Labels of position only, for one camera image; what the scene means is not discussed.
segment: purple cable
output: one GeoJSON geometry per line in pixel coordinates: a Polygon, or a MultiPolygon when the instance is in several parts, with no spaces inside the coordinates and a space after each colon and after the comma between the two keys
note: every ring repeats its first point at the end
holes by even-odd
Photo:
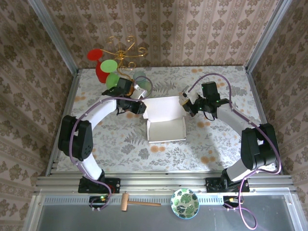
{"type": "Polygon", "coordinates": [[[76,128],[77,128],[78,123],[79,123],[84,117],[86,117],[94,108],[96,108],[98,105],[102,104],[103,102],[105,102],[105,101],[107,101],[107,100],[122,100],[122,99],[125,99],[125,100],[127,100],[127,101],[138,102],[138,101],[147,99],[147,98],[149,97],[149,95],[152,93],[152,90],[153,90],[153,83],[152,83],[152,81],[151,81],[148,77],[146,77],[146,76],[139,76],[139,77],[137,77],[136,79],[141,78],[141,77],[147,79],[147,80],[150,82],[150,84],[151,84],[151,91],[150,91],[150,93],[148,94],[147,97],[145,97],[145,98],[143,98],[143,99],[138,99],[138,100],[130,99],[130,98],[125,98],[125,97],[109,97],[109,98],[105,98],[105,99],[103,99],[103,100],[100,100],[100,101],[97,102],[95,105],[93,105],[92,107],[90,107],[84,114],[82,114],[82,115],[77,119],[77,121],[76,121],[76,123],[74,124],[73,129],[72,129],[71,137],[70,137],[70,140],[69,140],[69,148],[68,148],[68,153],[69,153],[69,158],[70,158],[70,160],[72,161],[72,163],[73,163],[74,165],[77,166],[77,168],[82,172],[82,174],[83,174],[86,178],[88,178],[89,180],[91,180],[91,181],[94,182],[94,183],[101,184],[101,185],[105,186],[105,187],[108,189],[108,191],[109,191],[108,200],[107,200],[106,203],[101,207],[101,209],[105,208],[105,207],[108,205],[108,203],[109,203],[109,201],[110,201],[110,198],[111,198],[111,195],[112,195],[111,189],[110,189],[110,187],[109,187],[107,184],[105,184],[105,183],[103,183],[103,182],[100,182],[100,181],[97,181],[97,180],[94,180],[94,179],[92,179],[90,176],[88,176],[87,173],[78,165],[78,161],[75,161],[75,160],[73,159],[72,149],[73,149],[74,133],[75,133],[75,131],[76,131],[76,128]]]}
{"type": "MultiPolygon", "coordinates": [[[[256,170],[252,171],[251,173],[249,173],[248,175],[246,175],[246,176],[242,179],[242,181],[241,181],[241,186],[240,186],[240,188],[239,188],[239,195],[238,195],[238,201],[240,202],[240,201],[241,201],[242,188],[243,188],[243,184],[244,184],[245,179],[248,178],[248,177],[250,177],[250,176],[252,176],[252,175],[254,175],[254,174],[257,173],[258,171],[260,171],[260,172],[266,172],[266,173],[270,173],[270,174],[278,174],[278,173],[280,173],[280,171],[281,171],[281,159],[280,159],[279,153],[278,153],[278,151],[277,151],[275,145],[273,144],[273,142],[272,142],[272,141],[268,138],[268,136],[258,127],[258,125],[256,125],[256,124],[253,123],[252,121],[250,121],[247,117],[245,117],[245,116],[242,115],[241,113],[239,113],[239,112],[237,112],[236,110],[234,110],[233,105],[232,105],[232,101],[231,101],[231,96],[232,96],[231,84],[230,84],[230,82],[227,80],[226,77],[224,77],[223,75],[218,74],[218,73],[209,73],[209,74],[206,74],[206,75],[200,77],[200,78],[193,84],[193,86],[188,90],[188,92],[190,92],[190,91],[196,86],[196,84],[197,84],[199,81],[201,81],[203,78],[205,78],[205,77],[207,77],[207,76],[210,76],[210,75],[215,75],[215,76],[222,77],[222,78],[227,82],[227,84],[228,84],[228,86],[229,86],[229,105],[230,105],[231,110],[232,110],[234,113],[236,113],[239,117],[241,117],[242,119],[244,119],[246,122],[248,122],[249,124],[251,124],[252,126],[254,126],[254,127],[257,129],[257,131],[261,133],[261,135],[266,139],[266,141],[269,143],[269,145],[270,145],[271,148],[273,149],[273,151],[274,151],[274,153],[275,153],[275,156],[276,156],[276,159],[277,159],[277,161],[278,161],[278,168],[277,168],[276,171],[268,171],[268,170],[264,170],[264,169],[258,168],[258,169],[256,169],[256,170]]],[[[241,207],[241,203],[239,203],[238,209],[239,209],[239,211],[240,211],[240,215],[241,215],[241,218],[242,218],[242,220],[243,220],[245,226],[246,226],[248,229],[250,229],[250,230],[255,230],[255,229],[257,228],[257,220],[256,220],[255,216],[252,214],[252,212],[250,212],[250,211],[249,211],[248,209],[246,209],[246,208],[242,208],[242,207],[241,207]],[[254,219],[255,219],[255,226],[254,226],[254,227],[250,227],[250,226],[246,223],[246,221],[245,221],[245,219],[244,219],[244,217],[243,217],[242,209],[245,210],[245,211],[247,211],[247,212],[249,212],[249,213],[254,217],[254,219]]]]}

